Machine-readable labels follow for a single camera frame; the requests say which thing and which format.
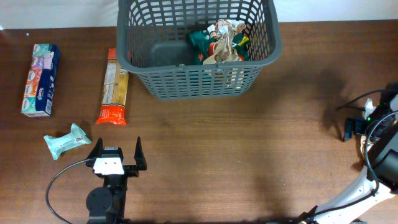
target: pasta package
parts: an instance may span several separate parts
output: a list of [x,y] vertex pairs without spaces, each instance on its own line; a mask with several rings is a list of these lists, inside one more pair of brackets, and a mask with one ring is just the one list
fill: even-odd
[[124,111],[128,81],[129,73],[122,69],[116,60],[116,49],[110,48],[102,93],[101,112],[96,124],[127,124],[124,119]]

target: basket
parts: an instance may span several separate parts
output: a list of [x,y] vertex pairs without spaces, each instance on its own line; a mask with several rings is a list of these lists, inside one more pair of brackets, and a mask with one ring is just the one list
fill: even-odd
[[[246,22],[250,61],[190,65],[187,35],[218,19]],[[161,100],[237,96],[282,51],[273,0],[119,0],[116,55]]]

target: colorful tissue box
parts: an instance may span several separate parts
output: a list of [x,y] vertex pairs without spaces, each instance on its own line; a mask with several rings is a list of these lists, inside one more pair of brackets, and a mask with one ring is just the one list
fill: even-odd
[[60,51],[54,44],[35,44],[21,112],[29,117],[50,116]]

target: wooden table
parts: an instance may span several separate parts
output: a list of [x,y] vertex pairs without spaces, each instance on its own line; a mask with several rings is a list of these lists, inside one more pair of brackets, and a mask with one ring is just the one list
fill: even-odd
[[[356,141],[340,140],[345,118],[359,112],[334,108],[397,81],[398,21],[283,23],[280,32],[281,57],[242,96],[159,101],[131,75],[128,125],[113,126],[94,123],[114,27],[2,31],[0,223],[60,223],[45,204],[47,184],[94,144],[53,161],[43,136],[69,133],[72,123],[94,142],[101,137],[104,146],[121,147],[125,164],[134,163],[142,138],[148,170],[129,179],[127,191],[126,217],[134,221],[271,220],[335,197],[362,163]],[[61,50],[50,118],[20,113],[34,43]],[[50,201],[66,219],[85,223],[86,196],[102,183],[91,169],[72,168]],[[397,202],[361,218],[396,223]]]

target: green snack bag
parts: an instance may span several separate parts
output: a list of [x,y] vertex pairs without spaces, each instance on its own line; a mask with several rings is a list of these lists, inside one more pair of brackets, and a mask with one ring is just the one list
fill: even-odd
[[190,33],[188,35],[188,41],[195,49],[192,65],[202,65],[203,61],[208,57],[207,50],[210,44],[216,42],[216,39],[214,39],[207,30],[203,30]]
[[246,46],[250,44],[249,38],[245,37],[243,35],[242,35],[242,37],[238,37],[238,38],[235,38],[235,37],[234,37],[234,40],[240,40],[240,42],[234,41],[234,43],[236,43],[236,45],[234,46],[234,48],[236,49],[236,52],[238,53],[238,55],[242,56],[244,61],[250,60],[248,51],[246,50],[247,49]]

